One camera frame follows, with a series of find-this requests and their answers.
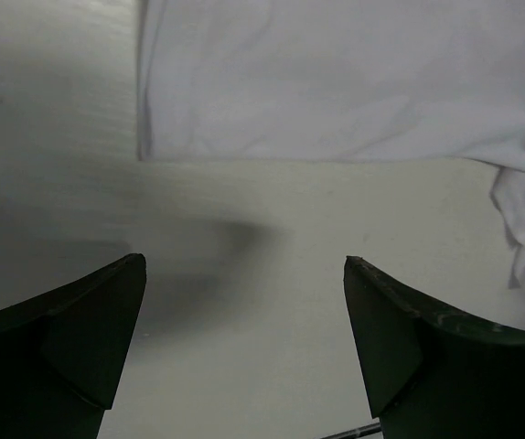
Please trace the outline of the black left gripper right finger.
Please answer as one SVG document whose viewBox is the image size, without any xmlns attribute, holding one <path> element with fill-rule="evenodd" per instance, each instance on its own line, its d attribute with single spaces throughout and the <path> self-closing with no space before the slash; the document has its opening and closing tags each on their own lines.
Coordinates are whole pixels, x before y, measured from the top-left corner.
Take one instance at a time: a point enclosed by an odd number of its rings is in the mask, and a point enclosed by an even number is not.
<svg viewBox="0 0 525 439">
<path fill-rule="evenodd" d="M 386 438 L 525 438 L 525 331 L 348 257 L 344 293 L 371 415 Z"/>
</svg>

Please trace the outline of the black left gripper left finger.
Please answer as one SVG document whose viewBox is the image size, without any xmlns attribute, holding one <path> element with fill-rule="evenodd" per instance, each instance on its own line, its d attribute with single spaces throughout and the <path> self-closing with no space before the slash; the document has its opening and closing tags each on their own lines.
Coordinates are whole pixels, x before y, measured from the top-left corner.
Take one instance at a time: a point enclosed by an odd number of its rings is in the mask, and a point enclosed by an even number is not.
<svg viewBox="0 0 525 439">
<path fill-rule="evenodd" d="M 97 437 L 145 285 L 145 257 L 131 253 L 0 310 L 0 438 Z"/>
</svg>

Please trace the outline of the white t shirt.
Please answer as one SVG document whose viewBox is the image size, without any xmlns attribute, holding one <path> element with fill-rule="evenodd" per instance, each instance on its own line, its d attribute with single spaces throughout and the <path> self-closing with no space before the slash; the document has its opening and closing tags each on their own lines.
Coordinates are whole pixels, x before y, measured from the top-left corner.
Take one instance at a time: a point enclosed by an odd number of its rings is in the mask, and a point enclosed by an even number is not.
<svg viewBox="0 0 525 439">
<path fill-rule="evenodd" d="M 138 129 L 144 160 L 499 166 L 525 289 L 525 1 L 150 1 Z"/>
</svg>

